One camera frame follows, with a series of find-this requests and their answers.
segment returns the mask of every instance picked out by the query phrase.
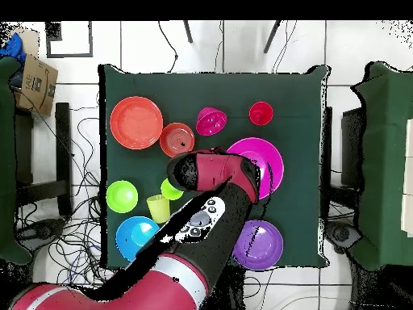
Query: red cup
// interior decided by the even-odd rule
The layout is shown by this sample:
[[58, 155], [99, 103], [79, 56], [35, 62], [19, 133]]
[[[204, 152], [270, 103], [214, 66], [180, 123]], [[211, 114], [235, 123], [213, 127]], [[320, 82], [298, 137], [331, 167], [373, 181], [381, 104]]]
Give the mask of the red cup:
[[249, 119], [257, 126], [265, 126], [272, 118], [273, 108], [268, 103], [254, 103], [249, 109]]

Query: red bowl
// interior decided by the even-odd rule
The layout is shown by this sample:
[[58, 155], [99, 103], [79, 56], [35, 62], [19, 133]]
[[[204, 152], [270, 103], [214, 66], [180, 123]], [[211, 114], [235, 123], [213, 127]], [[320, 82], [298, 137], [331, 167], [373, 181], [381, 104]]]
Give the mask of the red bowl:
[[164, 128], [159, 142], [165, 154], [175, 157], [179, 153], [192, 151], [195, 145], [195, 136], [185, 124], [173, 123]]
[[272, 118], [273, 108], [268, 103], [254, 103], [249, 109], [249, 119], [257, 126], [265, 126]]

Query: magenta bowl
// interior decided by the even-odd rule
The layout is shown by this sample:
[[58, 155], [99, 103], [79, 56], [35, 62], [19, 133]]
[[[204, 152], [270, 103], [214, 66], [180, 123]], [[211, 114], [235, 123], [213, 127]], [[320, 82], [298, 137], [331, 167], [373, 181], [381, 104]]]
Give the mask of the magenta bowl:
[[[260, 199], [268, 196], [280, 186], [284, 175], [284, 162], [277, 148], [269, 141], [255, 137], [241, 139], [231, 145], [227, 152], [246, 157], [260, 168]], [[272, 186], [267, 163], [273, 174]]]
[[222, 111], [205, 107], [198, 114], [196, 130], [201, 136], [212, 136], [223, 130], [227, 116]]

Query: pink cup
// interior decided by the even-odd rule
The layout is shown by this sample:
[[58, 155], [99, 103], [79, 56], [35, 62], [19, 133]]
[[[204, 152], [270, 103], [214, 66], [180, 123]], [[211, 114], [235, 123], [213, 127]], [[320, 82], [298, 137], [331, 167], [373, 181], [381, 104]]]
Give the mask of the pink cup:
[[196, 130], [201, 136], [212, 136], [223, 130], [227, 116], [222, 111], [205, 107], [198, 114]]

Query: purple plate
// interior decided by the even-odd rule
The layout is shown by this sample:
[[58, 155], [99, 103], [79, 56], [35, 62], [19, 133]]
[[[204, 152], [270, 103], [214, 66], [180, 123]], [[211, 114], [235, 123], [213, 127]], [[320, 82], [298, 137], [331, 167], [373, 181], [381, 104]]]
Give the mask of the purple plate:
[[280, 186], [284, 174], [284, 163], [281, 154], [269, 141], [254, 137], [241, 139], [233, 144], [227, 152], [246, 157], [260, 168], [260, 199], [269, 195], [271, 178], [269, 176], [267, 162], [270, 164], [271, 171], [273, 172], [271, 192], [274, 192]]
[[278, 262], [282, 246], [282, 235], [270, 222], [250, 220], [245, 222], [233, 254], [246, 269], [265, 270]]

